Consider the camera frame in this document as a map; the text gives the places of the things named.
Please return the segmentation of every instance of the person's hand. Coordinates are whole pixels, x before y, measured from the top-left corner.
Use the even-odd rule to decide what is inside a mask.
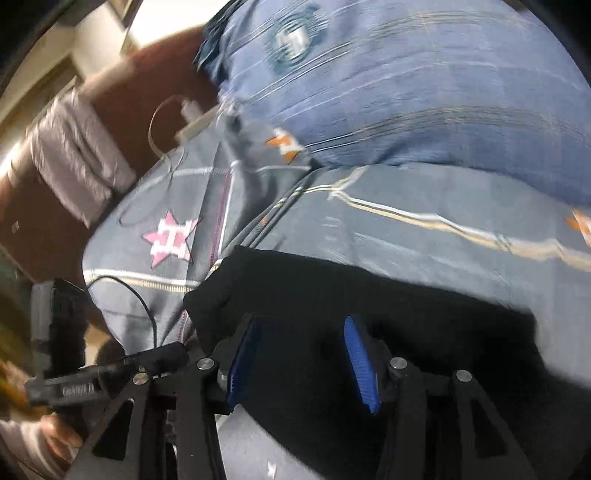
[[[80,448],[82,446],[80,435],[56,413],[43,415],[40,429],[56,459],[71,463],[73,458],[69,447]]]

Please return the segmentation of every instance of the bright light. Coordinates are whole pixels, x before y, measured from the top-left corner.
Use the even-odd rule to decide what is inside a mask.
[[[8,152],[6,157],[4,157],[4,160],[2,160],[2,164],[0,164],[0,177],[3,177],[8,173],[8,170],[10,169],[10,162],[12,161],[12,159],[14,159],[14,157],[17,156],[17,153],[19,152],[20,148],[21,143],[16,142],[14,146],[10,149],[10,152]]]

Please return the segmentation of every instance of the fabric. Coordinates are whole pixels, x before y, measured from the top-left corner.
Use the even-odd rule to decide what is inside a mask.
[[[502,0],[235,0],[196,64],[323,164],[478,168],[591,204],[591,89]]]
[[[114,274],[137,288],[167,343],[192,331],[182,296],[235,246],[323,258],[530,310],[548,367],[591,385],[591,211],[467,168],[317,168],[305,151],[287,164],[281,147],[292,145],[290,156],[296,140],[273,139],[263,122],[222,114],[173,151],[172,166],[184,155],[173,173],[159,165],[96,231],[86,281]],[[200,218],[186,237],[190,260],[171,254],[152,267],[154,238],[143,237],[168,211],[181,225]],[[104,281],[90,293],[127,353],[152,348],[150,322],[126,289]]]
[[[54,101],[28,141],[43,179],[88,228],[113,193],[125,193],[136,180],[92,107],[75,91]]]
[[[567,479],[591,447],[591,389],[545,368],[535,319],[461,294],[311,258],[237,248],[184,302],[206,354],[252,314],[257,345],[240,403],[328,480],[373,479],[384,419],[363,406],[343,338],[363,319],[423,371],[470,371],[540,480]]]
[[[37,473],[54,480],[64,477],[64,471],[54,460],[38,421],[17,423],[0,420],[0,435],[31,480],[42,478]]]

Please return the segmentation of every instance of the sleeve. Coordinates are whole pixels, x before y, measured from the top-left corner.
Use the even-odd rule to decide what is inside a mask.
[[[0,435],[29,478],[31,471],[26,466],[45,478],[58,480],[64,477],[65,472],[53,458],[38,421],[17,423],[0,420]]]

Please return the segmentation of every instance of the black cloth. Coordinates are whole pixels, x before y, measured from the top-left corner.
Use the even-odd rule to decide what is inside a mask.
[[[568,478],[591,445],[591,393],[545,369],[531,313],[246,248],[186,295],[185,308],[208,354],[245,313],[265,325],[241,403],[329,480],[372,479],[385,433],[383,419],[362,407],[346,355],[343,322],[350,314],[423,371],[472,372],[540,480]]]

